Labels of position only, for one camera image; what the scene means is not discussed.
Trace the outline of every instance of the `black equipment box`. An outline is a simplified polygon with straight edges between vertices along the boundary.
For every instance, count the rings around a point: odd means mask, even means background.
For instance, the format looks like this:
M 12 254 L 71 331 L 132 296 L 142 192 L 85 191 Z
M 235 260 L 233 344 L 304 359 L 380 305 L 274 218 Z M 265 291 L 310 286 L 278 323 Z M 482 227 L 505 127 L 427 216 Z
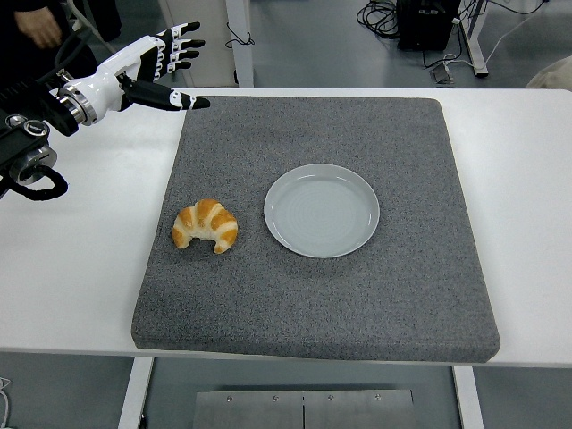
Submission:
M 459 5 L 460 0 L 397 0 L 398 48 L 444 50 Z

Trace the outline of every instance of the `ceramic plate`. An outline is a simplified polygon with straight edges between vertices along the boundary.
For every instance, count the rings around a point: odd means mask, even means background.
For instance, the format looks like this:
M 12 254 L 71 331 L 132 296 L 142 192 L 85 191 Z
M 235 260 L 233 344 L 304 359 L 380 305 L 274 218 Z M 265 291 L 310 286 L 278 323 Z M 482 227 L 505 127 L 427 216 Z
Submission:
M 379 203 L 369 184 L 351 170 L 303 165 L 272 185 L 265 220 L 272 235 L 300 255 L 341 257 L 374 234 Z

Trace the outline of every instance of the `metal plate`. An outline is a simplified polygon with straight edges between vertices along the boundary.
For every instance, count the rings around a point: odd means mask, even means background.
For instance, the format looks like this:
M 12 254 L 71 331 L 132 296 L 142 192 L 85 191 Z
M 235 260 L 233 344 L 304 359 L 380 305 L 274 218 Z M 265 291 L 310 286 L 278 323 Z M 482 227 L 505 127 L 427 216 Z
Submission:
M 410 390 L 209 391 L 194 429 L 414 429 Z
M 413 429 L 411 391 L 306 391 L 305 429 Z
M 302 429 L 299 391 L 207 391 L 197 394 L 193 429 Z

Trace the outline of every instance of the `white robotic hand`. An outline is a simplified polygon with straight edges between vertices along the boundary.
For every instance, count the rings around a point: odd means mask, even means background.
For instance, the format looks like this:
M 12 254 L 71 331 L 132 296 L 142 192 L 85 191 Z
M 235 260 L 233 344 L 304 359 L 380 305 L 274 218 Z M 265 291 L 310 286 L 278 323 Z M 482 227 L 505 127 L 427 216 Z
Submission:
M 192 49 L 202 47 L 205 41 L 182 36 L 199 26 L 198 22 L 186 23 L 140 38 L 101 63 L 92 76 L 66 83 L 58 96 L 75 107 L 76 120 L 86 125 L 132 103 L 163 110 L 209 107 L 205 98 L 153 83 L 166 73 L 190 67 L 188 60 L 198 57 L 198 51 Z

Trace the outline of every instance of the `white table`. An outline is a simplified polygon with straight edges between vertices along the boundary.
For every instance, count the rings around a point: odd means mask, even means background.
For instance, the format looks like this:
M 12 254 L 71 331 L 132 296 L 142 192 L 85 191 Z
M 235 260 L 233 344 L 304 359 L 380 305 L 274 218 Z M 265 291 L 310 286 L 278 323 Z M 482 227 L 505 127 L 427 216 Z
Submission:
M 438 99 L 500 332 L 500 351 L 487 365 L 572 367 L 572 94 L 204 89 L 197 95 Z M 130 336 L 183 118 L 133 106 L 71 138 L 52 134 L 68 193 L 48 202 L 13 193 L 0 200 L 0 350 L 214 355 L 141 350 Z

